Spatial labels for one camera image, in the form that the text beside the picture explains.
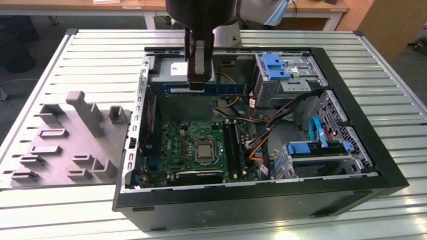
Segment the green motherboard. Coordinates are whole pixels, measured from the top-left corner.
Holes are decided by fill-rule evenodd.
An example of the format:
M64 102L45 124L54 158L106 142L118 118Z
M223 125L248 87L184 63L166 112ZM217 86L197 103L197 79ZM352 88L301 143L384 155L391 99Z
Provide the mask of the green motherboard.
M244 142L249 139L247 123L237 124L237 128ZM247 166L245 176L229 176L224 142L221 122L164 124L157 173L217 170L224 172L223 183L257 181L255 164ZM164 187L161 174L152 172L148 178L153 187Z

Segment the floor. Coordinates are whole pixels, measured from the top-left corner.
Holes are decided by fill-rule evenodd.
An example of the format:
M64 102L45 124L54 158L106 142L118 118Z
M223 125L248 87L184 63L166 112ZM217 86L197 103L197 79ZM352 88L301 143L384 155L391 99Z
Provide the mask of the floor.
M144 20L138 16L60 16L57 25L52 25L45 16L33 16L30 19L40 35L38 40L26 44L36 65L29 71L20 74L8 73L0 68L0 84L14 79L37 79L41 76L66 29L145 29ZM156 17L158 29L170 28L165 23L162 17ZM411 47L405 48L392 63L395 71L424 104L427 104L427 84L423 81L427 78L425 65L427 54L415 52ZM24 80L1 86L12 98L8 103L0 102L0 144L6 137L34 85L34 80Z

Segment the wooden desk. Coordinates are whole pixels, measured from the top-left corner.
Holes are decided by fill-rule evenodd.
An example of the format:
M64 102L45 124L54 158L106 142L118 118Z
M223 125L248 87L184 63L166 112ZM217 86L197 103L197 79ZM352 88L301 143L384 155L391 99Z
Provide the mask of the wooden desk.
M289 4L283 17L292 17ZM327 18L323 30L333 31L348 7L323 0L296 0L299 18ZM93 5L92 0L0 0L0 15L38 16L144 16L146 29L154 29L154 16L166 16L164 0L121 0L116 4Z

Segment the metal grating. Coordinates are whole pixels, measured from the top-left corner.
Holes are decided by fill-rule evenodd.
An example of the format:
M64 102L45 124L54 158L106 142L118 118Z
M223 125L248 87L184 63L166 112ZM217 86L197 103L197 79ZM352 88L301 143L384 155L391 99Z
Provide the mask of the metal grating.
M181 46L181 31L80 30L65 36L0 147L0 184L9 184L41 121L41 103L70 89L88 92L106 109L130 109L146 46ZM113 185L0 192L1 239L421 239L427 236L425 110L363 37L352 32L241 31L247 47L309 46L325 49L381 137L409 187L365 202L336 217L235 225L197 231L142 233L112 212Z

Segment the red wire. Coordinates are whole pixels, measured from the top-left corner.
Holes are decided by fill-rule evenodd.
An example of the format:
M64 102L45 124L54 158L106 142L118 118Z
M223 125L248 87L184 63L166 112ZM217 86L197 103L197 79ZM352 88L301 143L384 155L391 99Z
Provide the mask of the red wire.
M148 132L146 132L146 137L144 139L144 142L141 143L141 146L140 146L140 150L142 151L144 147L145 147L145 143L146 143L146 139L149 137L149 132L152 131L152 117L150 117L150 113L149 113L149 108L150 108L150 103L149 103L149 98L146 98L146 105L148 105L148 108L146 108L146 115L148 115Z

